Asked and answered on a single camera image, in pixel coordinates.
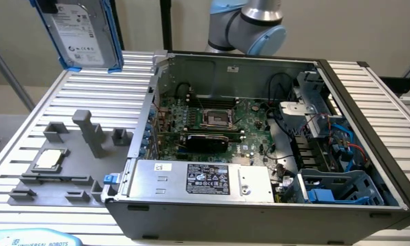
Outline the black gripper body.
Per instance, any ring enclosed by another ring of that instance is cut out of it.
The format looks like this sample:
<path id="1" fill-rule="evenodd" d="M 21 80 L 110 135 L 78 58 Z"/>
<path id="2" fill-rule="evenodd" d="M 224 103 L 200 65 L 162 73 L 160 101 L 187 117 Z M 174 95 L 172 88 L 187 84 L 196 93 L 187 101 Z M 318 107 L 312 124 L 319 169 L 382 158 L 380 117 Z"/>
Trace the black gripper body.
<path id="1" fill-rule="evenodd" d="M 57 13 L 57 0 L 41 0 L 41 12 L 42 13 Z"/>

